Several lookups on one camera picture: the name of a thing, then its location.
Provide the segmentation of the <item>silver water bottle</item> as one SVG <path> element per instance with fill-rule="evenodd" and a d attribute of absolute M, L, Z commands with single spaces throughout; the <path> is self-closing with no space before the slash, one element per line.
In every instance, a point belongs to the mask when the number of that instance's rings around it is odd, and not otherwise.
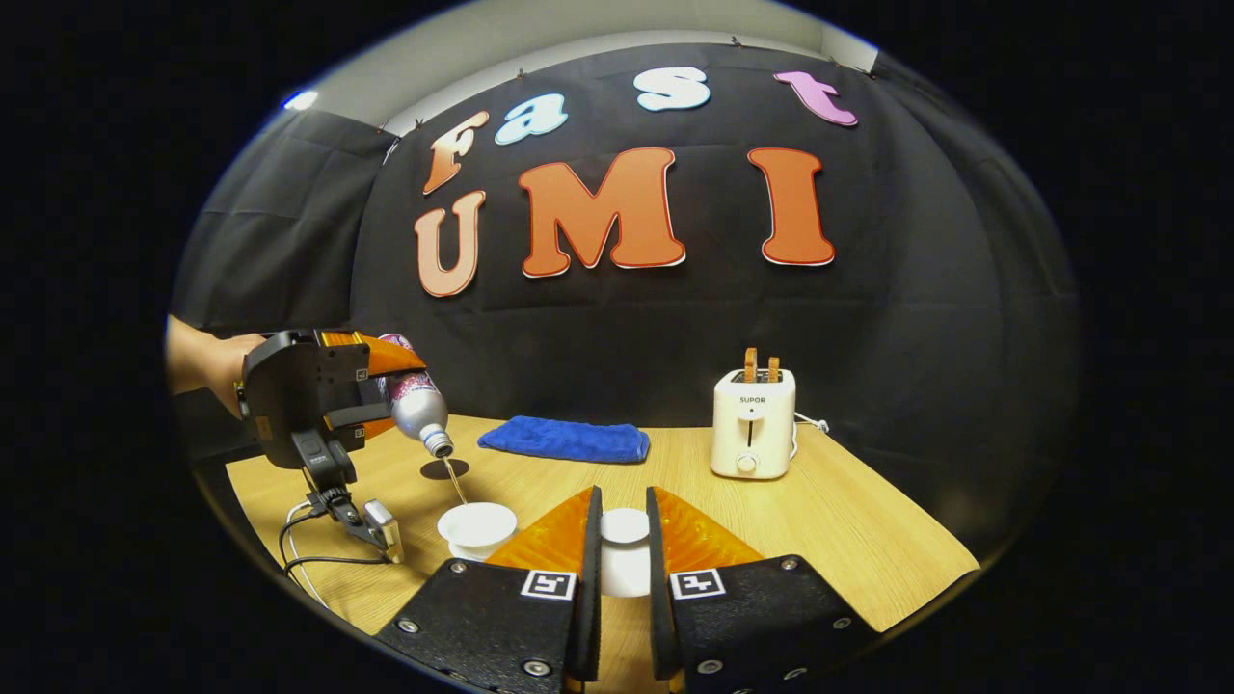
<path fill-rule="evenodd" d="M 453 440 L 445 432 L 448 408 L 426 368 L 406 375 L 378 377 L 375 382 L 387 399 L 392 424 L 407 438 L 420 440 L 441 461 L 453 454 Z"/>

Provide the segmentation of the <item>white toaster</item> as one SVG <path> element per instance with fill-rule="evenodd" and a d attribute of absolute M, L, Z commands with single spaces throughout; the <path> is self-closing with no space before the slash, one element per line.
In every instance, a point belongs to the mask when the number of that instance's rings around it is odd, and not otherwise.
<path fill-rule="evenodd" d="M 796 377 L 789 369 L 759 369 L 755 382 L 744 370 L 714 383 L 711 470 L 719 477 L 774 480 L 789 473 L 796 426 Z"/>

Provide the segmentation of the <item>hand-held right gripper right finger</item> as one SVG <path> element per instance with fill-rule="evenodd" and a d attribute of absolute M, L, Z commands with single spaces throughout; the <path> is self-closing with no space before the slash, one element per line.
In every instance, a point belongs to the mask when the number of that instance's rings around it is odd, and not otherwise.
<path fill-rule="evenodd" d="M 660 487 L 652 524 L 652 669 L 670 694 L 817 694 L 877 629 L 802 556 L 763 557 Z"/>

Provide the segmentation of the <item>blue towel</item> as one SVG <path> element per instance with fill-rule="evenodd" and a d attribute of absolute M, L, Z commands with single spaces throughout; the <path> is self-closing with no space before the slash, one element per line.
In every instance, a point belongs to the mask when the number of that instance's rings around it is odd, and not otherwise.
<path fill-rule="evenodd" d="M 652 452 L 652 438 L 631 424 L 595 425 L 549 417 L 520 416 L 485 432 L 482 448 L 543 461 L 586 463 L 642 463 Z"/>

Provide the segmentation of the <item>white teacup lid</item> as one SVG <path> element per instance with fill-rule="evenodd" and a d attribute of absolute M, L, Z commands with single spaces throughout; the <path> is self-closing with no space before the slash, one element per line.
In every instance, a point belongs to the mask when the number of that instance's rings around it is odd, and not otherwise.
<path fill-rule="evenodd" d="M 603 511 L 600 535 L 603 596 L 648 596 L 652 593 L 652 519 L 645 511 L 631 508 Z"/>

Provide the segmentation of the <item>white teacup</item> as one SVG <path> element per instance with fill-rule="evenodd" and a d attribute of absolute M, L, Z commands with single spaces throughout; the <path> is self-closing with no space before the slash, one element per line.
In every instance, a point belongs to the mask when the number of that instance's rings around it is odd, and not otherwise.
<path fill-rule="evenodd" d="M 450 556 L 486 561 L 516 535 L 520 524 L 515 512 L 497 503 L 466 503 L 455 506 L 437 521 Z"/>

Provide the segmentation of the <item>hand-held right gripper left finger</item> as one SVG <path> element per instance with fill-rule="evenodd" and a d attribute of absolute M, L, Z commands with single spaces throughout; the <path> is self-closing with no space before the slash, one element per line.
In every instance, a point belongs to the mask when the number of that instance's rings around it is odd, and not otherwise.
<path fill-rule="evenodd" d="M 591 485 L 486 561 L 445 559 L 378 640 L 480 690 L 586 694 L 601 659 L 602 512 Z"/>

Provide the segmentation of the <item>black backdrop cloth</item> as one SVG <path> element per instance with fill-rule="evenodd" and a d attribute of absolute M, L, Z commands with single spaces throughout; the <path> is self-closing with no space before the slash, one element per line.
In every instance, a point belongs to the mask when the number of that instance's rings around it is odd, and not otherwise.
<path fill-rule="evenodd" d="M 974 552 L 1034 511 L 1077 410 L 1053 214 L 888 54 L 645 44 L 418 127 L 283 114 L 204 203 L 172 312 L 404 333 L 481 417 L 707 426 L 754 347 Z"/>

